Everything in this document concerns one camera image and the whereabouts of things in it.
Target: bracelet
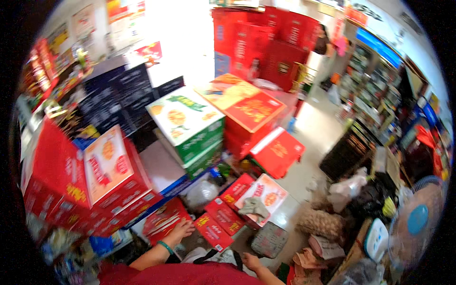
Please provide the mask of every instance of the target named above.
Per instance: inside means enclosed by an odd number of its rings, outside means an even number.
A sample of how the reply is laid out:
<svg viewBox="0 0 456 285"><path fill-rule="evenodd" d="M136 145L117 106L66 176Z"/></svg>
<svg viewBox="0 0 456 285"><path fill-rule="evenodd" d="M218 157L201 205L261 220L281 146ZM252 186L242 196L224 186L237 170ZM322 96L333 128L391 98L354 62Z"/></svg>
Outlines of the bracelet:
<svg viewBox="0 0 456 285"><path fill-rule="evenodd" d="M157 244L163 245L163 246L168 250L168 252L169 252L171 255L174 254L174 251L169 247L169 245L167 245L166 243L162 242L161 240L159 240L159 241L157 242Z"/></svg>

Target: stacked boxes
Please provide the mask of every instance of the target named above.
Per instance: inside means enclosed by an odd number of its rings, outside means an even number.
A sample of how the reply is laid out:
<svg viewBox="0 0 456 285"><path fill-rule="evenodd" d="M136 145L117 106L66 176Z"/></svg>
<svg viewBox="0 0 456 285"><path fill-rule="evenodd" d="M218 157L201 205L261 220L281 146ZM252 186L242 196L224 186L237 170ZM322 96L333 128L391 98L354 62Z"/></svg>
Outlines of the stacked boxes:
<svg viewBox="0 0 456 285"><path fill-rule="evenodd" d="M225 115L196 94L181 87L147 106L160 131L157 138L191 177L206 169L220 150Z"/></svg>

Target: gift box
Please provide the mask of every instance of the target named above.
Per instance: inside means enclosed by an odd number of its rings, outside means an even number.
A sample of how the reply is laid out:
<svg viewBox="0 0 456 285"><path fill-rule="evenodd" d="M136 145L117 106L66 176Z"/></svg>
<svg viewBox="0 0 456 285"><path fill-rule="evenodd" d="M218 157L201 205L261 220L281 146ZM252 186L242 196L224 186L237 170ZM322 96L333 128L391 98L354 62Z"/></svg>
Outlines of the gift box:
<svg viewBox="0 0 456 285"><path fill-rule="evenodd" d="M153 188L134 146L122 135L115 125L84 151L90 201L112 214Z"/></svg>
<svg viewBox="0 0 456 285"><path fill-rule="evenodd" d="M247 192L253 182L255 182L255 179L249 174L244 173L220 195L220 199L237 212L238 208L234 204L245 192Z"/></svg>
<svg viewBox="0 0 456 285"><path fill-rule="evenodd" d="M180 199L173 198L146 218L142 233L154 245L183 219L192 220Z"/></svg>
<svg viewBox="0 0 456 285"><path fill-rule="evenodd" d="M224 229L224 231L233 236L244 225L245 222L220 198L215 198L205 208L206 212Z"/></svg>
<svg viewBox="0 0 456 285"><path fill-rule="evenodd" d="M236 134L238 140L250 148L272 130L278 114L286 107L229 73L195 90L226 115L225 131Z"/></svg>
<svg viewBox="0 0 456 285"><path fill-rule="evenodd" d="M224 117L191 87L181 87L147 106L161 133L186 164L222 139Z"/></svg>
<svg viewBox="0 0 456 285"><path fill-rule="evenodd" d="M222 229L217 221L208 213L203 214L195 222L196 229L218 251L223 251L234 240Z"/></svg>
<svg viewBox="0 0 456 285"><path fill-rule="evenodd" d="M250 150L252 175L259 177L266 171L274 179L283 178L293 163L301 159L305 149L285 129L277 127Z"/></svg>
<svg viewBox="0 0 456 285"><path fill-rule="evenodd" d="M309 52L284 41L272 41L260 77L279 85L285 92L293 86L298 74L298 64L307 61Z"/></svg>
<svg viewBox="0 0 456 285"><path fill-rule="evenodd" d="M272 30L267 26L236 23L232 74L248 81L258 78Z"/></svg>
<svg viewBox="0 0 456 285"><path fill-rule="evenodd" d="M173 147L173 145L171 145L168 139L165 138L161 130L159 128L156 128L154 132L157 138L165 147L165 149L174 157L174 159L181 165L181 167L185 169L190 180L193 180L196 177L198 177L200 173L206 170L214 162L218 161L222 154L222 140L219 140L213 143L212 145L208 146L203 152L199 153L188 163L183 163L180 157L175 152L175 148Z"/></svg>
<svg viewBox="0 0 456 285"><path fill-rule="evenodd" d="M49 119L43 120L36 134L22 168L25 209L70 228L91 208L83 153Z"/></svg>
<svg viewBox="0 0 456 285"><path fill-rule="evenodd" d="M258 222L257 214L247 214L243 216L249 225L254 225L255 228L258 228L263 227L268 222L269 218L274 214L274 211L280 207L287 196L288 192L285 191L284 188L277 184L277 182L267 174L262 174L234 205L238 209L241 209L244 207L244 200L246 198L259 197L268 210L269 215L261 222Z"/></svg>

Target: orange box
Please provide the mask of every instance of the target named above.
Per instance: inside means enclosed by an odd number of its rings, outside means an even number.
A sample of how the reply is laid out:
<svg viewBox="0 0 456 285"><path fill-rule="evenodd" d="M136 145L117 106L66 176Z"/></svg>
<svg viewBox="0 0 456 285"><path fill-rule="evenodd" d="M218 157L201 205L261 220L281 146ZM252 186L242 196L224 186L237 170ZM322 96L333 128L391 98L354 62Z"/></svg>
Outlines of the orange box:
<svg viewBox="0 0 456 285"><path fill-rule="evenodd" d="M250 148L272 131L278 115L286 108L279 100L230 73L195 91L226 115L225 131L236 134L238 141Z"/></svg>
<svg viewBox="0 0 456 285"><path fill-rule="evenodd" d="M233 236L237 233L244 225L245 222L228 207L225 202L220 198L215 198L205 208L206 212L224 229L224 231Z"/></svg>
<svg viewBox="0 0 456 285"><path fill-rule="evenodd" d="M39 128L22 168L26 211L70 228L91 209L83 153L51 120Z"/></svg>
<svg viewBox="0 0 456 285"><path fill-rule="evenodd" d="M86 148L84 162L90 201L103 211L116 214L152 189L136 150L123 139L119 125Z"/></svg>
<svg viewBox="0 0 456 285"><path fill-rule="evenodd" d="M218 251L223 251L234 240L222 229L217 221L208 213L203 214L195 222L196 229Z"/></svg>
<svg viewBox="0 0 456 285"><path fill-rule="evenodd" d="M239 200L245 192L247 192L253 182L255 182L255 179L253 179L249 174L244 173L220 195L220 199L222 199L235 212L238 212L238 208L234 205L234 203Z"/></svg>

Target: plastic bag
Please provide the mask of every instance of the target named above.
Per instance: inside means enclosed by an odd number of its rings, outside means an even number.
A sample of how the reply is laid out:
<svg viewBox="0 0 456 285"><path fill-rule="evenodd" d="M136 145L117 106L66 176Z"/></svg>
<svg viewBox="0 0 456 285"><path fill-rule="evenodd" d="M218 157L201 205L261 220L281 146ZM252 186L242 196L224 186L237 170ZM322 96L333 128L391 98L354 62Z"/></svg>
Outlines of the plastic bag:
<svg viewBox="0 0 456 285"><path fill-rule="evenodd" d="M363 258L350 265L328 285L379 285L382 282L385 268L368 258Z"/></svg>
<svg viewBox="0 0 456 285"><path fill-rule="evenodd" d="M339 106L341 104L341 99L339 96L339 91L337 89L337 85L333 84L331 88L328 90L328 98L331 103Z"/></svg>
<svg viewBox="0 0 456 285"><path fill-rule="evenodd" d="M367 168L362 167L351 178L329 187L328 201L336 213L342 212L345 206L361 191L361 187L367 184Z"/></svg>
<svg viewBox="0 0 456 285"><path fill-rule="evenodd" d="M209 181L203 180L187 193L187 206L191 212L201 212L217 195L217 187Z"/></svg>

